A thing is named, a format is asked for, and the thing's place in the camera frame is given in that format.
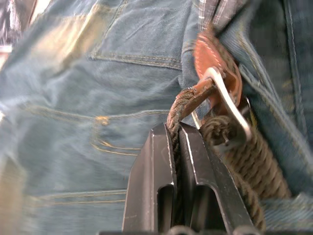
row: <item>denim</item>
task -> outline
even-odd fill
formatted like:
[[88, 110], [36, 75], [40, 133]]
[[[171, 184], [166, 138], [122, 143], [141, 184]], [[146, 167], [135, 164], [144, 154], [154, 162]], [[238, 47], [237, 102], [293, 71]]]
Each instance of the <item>denim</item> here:
[[313, 149], [313, 102], [311, 88], [311, 63], [313, 44], [310, 40], [313, 32], [310, 27], [313, 19], [310, 8], [312, 1], [302, 1], [296, 4], [293, 1], [285, 2], [286, 21], [291, 57], [292, 83], [295, 92], [295, 111], [297, 127], [309, 141]]
[[249, 32], [251, 42], [261, 57], [285, 112], [296, 124], [295, 95], [283, 1], [262, 1], [251, 21]]
[[[294, 195], [262, 202], [268, 229], [312, 230], [312, 154], [249, 40], [258, 6], [249, 4], [221, 41]], [[198, 81], [199, 11], [197, 0], [55, 0], [35, 21], [0, 73], [0, 207], [16, 205], [2, 220], [8, 231], [121, 229], [128, 176], [149, 130]]]

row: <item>braided rope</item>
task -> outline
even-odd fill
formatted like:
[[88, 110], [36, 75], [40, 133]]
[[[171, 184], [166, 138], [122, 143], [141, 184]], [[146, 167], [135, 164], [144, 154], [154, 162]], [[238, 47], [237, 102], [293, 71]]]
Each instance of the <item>braided rope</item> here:
[[[201, 127], [201, 133], [206, 141], [212, 142], [216, 136], [229, 137], [232, 126], [227, 116], [213, 117]], [[251, 131], [252, 139], [248, 143], [225, 154], [226, 164], [231, 165], [260, 198], [291, 197], [283, 173], [265, 139], [255, 128], [252, 127]]]
[[182, 192], [182, 182], [181, 182], [181, 167], [180, 167], [180, 154], [179, 154], [179, 122], [181, 121], [181, 113], [184, 110], [185, 105], [188, 101], [194, 96], [194, 94], [190, 90], [182, 91], [179, 94], [179, 97], [176, 98], [173, 103], [169, 115], [167, 117], [166, 126], [169, 131], [173, 153], [174, 153], [174, 161], [175, 161], [175, 170], [177, 176], [177, 200], [175, 204], [175, 225], [183, 224], [183, 192]]
[[[183, 198], [179, 154], [179, 122], [185, 105], [193, 97], [191, 90], [182, 91], [177, 96], [167, 118], [167, 128], [172, 139], [174, 161], [177, 174], [178, 195], [176, 201], [175, 224], [183, 223]], [[200, 132], [209, 145], [220, 137], [231, 139], [235, 135], [231, 119], [227, 116], [207, 118]], [[236, 187], [244, 201], [253, 224], [265, 230], [265, 218], [258, 200], [261, 198], [287, 198], [291, 193], [273, 153], [262, 135], [252, 128], [252, 139], [248, 143], [226, 154], [226, 165], [233, 176]]]

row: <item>metal buckle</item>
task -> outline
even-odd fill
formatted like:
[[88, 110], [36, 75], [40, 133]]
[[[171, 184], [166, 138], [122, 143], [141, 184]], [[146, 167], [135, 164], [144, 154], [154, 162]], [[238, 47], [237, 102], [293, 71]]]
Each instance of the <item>metal buckle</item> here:
[[[232, 97], [229, 95], [226, 86], [224, 84], [223, 78], [216, 67], [208, 68], [202, 80], [212, 79], [215, 87], [219, 91], [223, 103], [227, 109], [228, 114], [236, 121], [237, 123], [237, 136], [234, 139], [226, 140], [225, 143], [215, 146], [220, 151], [229, 150], [233, 147], [241, 145], [251, 139], [252, 133], [248, 122], [239, 112], [237, 107], [234, 104]], [[196, 111], [192, 112], [192, 117], [195, 121], [196, 127], [200, 129], [201, 121], [198, 119]]]

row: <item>brown leather strap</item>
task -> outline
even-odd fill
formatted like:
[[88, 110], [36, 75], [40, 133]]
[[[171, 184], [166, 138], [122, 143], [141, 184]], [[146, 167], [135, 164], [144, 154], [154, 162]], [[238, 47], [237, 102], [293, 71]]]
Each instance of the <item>brown leather strap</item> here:
[[[213, 35], [213, 31], [208, 27], [204, 32], [198, 35], [195, 50], [195, 68], [199, 79], [203, 79], [205, 71], [209, 67], [217, 67], [224, 79], [225, 86], [234, 98], [234, 103], [238, 107], [242, 94], [242, 80], [232, 56], [219, 43], [219, 40]], [[211, 87], [213, 81], [206, 83]], [[221, 102], [218, 91], [212, 92], [208, 97], [213, 108]]]

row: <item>black metal bracket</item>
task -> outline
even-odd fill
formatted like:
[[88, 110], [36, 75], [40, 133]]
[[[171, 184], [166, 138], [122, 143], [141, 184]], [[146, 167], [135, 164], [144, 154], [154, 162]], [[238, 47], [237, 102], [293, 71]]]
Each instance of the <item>black metal bracket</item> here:
[[[233, 234], [253, 228], [226, 166], [205, 145], [194, 127], [179, 131], [185, 226]], [[152, 129], [129, 177], [123, 231], [168, 232], [173, 223], [176, 174], [165, 124]]]

